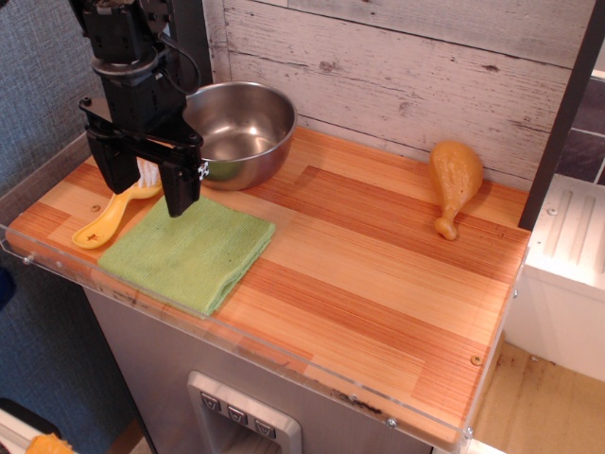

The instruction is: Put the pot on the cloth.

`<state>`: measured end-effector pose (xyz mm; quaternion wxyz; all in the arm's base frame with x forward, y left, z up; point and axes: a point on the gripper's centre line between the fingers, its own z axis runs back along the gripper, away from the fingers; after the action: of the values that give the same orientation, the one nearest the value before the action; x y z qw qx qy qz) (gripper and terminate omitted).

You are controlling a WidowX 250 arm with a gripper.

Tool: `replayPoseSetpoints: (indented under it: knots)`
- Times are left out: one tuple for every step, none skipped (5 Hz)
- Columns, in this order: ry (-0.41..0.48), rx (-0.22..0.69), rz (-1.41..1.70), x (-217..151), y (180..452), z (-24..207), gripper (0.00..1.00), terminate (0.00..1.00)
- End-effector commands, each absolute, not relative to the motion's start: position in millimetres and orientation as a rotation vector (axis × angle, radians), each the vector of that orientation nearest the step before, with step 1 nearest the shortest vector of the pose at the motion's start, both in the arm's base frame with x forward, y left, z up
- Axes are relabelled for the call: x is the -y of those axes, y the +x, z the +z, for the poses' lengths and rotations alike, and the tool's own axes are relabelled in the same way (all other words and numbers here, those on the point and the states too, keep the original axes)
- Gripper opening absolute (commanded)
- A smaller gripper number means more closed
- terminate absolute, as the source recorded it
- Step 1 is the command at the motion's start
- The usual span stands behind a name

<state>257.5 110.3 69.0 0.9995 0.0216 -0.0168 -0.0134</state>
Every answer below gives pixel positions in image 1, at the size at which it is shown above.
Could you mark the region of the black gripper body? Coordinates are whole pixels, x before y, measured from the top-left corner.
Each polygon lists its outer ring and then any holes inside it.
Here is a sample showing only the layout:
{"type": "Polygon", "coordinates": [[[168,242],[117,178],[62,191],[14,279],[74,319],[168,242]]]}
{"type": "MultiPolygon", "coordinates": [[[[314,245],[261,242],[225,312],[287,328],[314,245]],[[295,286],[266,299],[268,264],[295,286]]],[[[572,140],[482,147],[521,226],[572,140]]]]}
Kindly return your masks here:
{"type": "Polygon", "coordinates": [[[202,138],[183,118],[187,92],[179,61],[94,61],[103,98],[84,98],[87,131],[123,139],[137,159],[161,165],[201,163],[202,138]]]}

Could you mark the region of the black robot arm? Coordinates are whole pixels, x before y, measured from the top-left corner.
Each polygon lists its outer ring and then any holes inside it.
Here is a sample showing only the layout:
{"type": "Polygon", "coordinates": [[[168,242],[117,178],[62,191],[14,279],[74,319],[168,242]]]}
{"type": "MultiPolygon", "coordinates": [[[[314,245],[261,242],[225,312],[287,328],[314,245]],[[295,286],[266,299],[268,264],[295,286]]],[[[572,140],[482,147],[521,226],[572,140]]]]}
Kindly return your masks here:
{"type": "Polygon", "coordinates": [[[188,96],[181,60],[189,56],[165,34],[165,1],[74,1],[104,97],[84,97],[89,147],[111,191],[142,175],[137,162],[159,168],[168,213],[180,216],[199,199],[204,177],[201,135],[183,118],[188,96]]]}

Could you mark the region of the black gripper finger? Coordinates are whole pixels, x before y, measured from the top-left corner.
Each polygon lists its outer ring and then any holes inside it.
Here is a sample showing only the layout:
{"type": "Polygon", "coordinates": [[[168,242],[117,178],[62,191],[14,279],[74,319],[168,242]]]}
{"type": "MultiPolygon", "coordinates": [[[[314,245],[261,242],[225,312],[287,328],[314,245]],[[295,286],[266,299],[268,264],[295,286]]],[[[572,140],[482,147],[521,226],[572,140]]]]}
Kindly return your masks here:
{"type": "Polygon", "coordinates": [[[177,218],[199,199],[202,163],[159,166],[169,216],[177,218]]]}
{"type": "Polygon", "coordinates": [[[121,194],[140,178],[136,155],[119,138],[107,138],[87,131],[88,144],[106,185],[121,194]]]}

